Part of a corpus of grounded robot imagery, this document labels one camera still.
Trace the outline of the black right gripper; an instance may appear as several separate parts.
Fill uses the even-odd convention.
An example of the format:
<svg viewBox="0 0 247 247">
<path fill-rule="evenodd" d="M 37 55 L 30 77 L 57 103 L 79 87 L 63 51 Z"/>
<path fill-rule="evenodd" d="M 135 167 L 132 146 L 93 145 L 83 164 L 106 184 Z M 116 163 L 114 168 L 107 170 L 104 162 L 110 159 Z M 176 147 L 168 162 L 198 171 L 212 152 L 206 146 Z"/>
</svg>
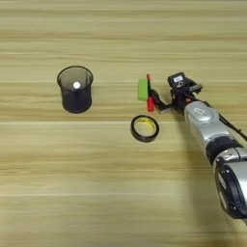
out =
<svg viewBox="0 0 247 247">
<path fill-rule="evenodd" d="M 172 104 L 165 104 L 160 99 L 159 94 L 155 89 L 151 89 L 151 98 L 160 114 L 165 113 L 167 110 L 171 109 L 172 107 L 180 114 L 183 114 L 185 107 L 191 102 L 197 100 L 192 93 L 198 94 L 202 90 L 202 88 L 203 88 L 202 84 L 196 84 L 191 86 L 190 88 L 177 89 L 177 90 L 172 89 L 170 91 L 172 97 Z"/>
</svg>

